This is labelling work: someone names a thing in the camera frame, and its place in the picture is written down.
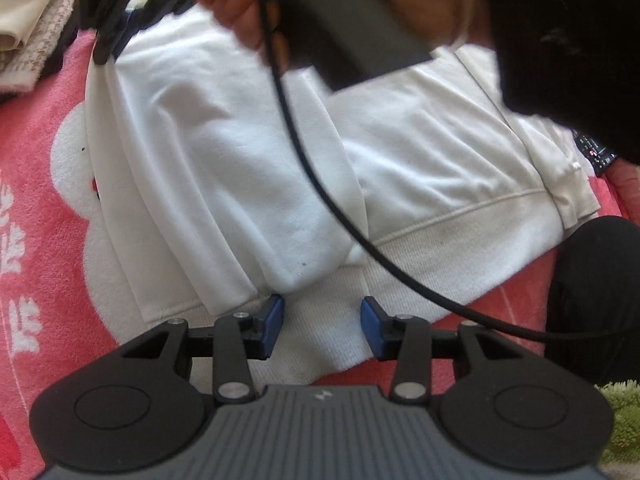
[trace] pink blanket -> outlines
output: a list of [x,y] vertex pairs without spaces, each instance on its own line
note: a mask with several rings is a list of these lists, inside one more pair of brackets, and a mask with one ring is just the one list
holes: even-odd
[[[111,293],[88,286],[108,264],[90,227],[99,201],[88,155],[70,135],[83,120],[92,40],[81,34],[59,75],[0,107],[0,480],[27,480],[43,467],[28,428],[34,398],[116,345],[99,308]],[[620,215],[606,182],[593,186],[603,213]],[[542,256],[472,306],[542,328],[554,259],[554,251]],[[456,323],[449,316],[438,325]],[[392,364],[367,362],[321,382],[386,387],[391,373]],[[446,389],[450,369],[437,364],[434,378]]]

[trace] black cord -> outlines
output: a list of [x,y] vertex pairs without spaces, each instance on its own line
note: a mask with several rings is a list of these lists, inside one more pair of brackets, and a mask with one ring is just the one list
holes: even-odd
[[575,332],[575,333],[555,333],[555,332],[540,332],[538,330],[530,330],[529,328],[524,328],[522,326],[514,325],[511,323],[507,323],[500,319],[496,319],[495,317],[487,316],[459,304],[445,296],[438,294],[434,290],[431,290],[429,287],[421,284],[416,279],[409,276],[403,270],[399,269],[392,261],[390,261],[384,254],[382,254],[374,244],[372,244],[365,235],[363,235],[356,226],[351,223],[351,221],[347,218],[344,212],[336,205],[334,200],[329,196],[326,192],[322,183],[319,181],[316,172],[314,171],[308,156],[306,156],[306,152],[302,142],[300,141],[300,136],[298,135],[298,130],[296,128],[295,122],[291,115],[291,111],[289,108],[289,103],[287,101],[287,96],[284,92],[284,88],[282,87],[282,80],[280,78],[280,70],[278,68],[278,63],[276,61],[276,55],[273,48],[273,38],[271,27],[269,24],[268,14],[266,2],[267,0],[258,0],[259,2],[259,10],[260,10],[260,26],[262,28],[262,33],[264,35],[264,46],[266,51],[267,62],[271,66],[271,75],[273,76],[273,84],[275,86],[275,91],[278,96],[278,101],[280,102],[280,110],[282,113],[282,118],[286,124],[287,131],[289,132],[289,138],[293,145],[293,148],[298,156],[298,160],[302,165],[302,169],[305,171],[306,176],[309,181],[313,185],[316,193],[320,196],[324,204],[327,206],[329,211],[335,216],[338,222],[347,230],[347,232],[359,243],[370,256],[377,261],[384,269],[386,269],[396,280],[399,280],[404,285],[408,286],[412,291],[419,294],[426,300],[432,301],[438,306],[457,314],[458,316],[465,317],[470,319],[471,321],[475,321],[476,323],[490,328],[492,330],[496,330],[498,332],[502,332],[508,335],[516,336],[521,339],[527,339],[530,341],[537,342],[560,342],[560,341],[580,341],[580,340],[593,340],[593,339],[601,339],[601,338],[609,338],[616,336],[624,336],[635,332],[640,332],[640,327],[632,327],[624,330],[610,330],[606,332]]

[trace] person's leg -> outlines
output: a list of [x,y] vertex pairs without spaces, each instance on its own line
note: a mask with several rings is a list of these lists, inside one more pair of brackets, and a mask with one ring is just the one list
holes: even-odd
[[[549,291],[549,332],[640,326],[640,228],[617,217],[581,226],[559,247]],[[595,384],[640,380],[640,333],[547,344],[545,357]]]

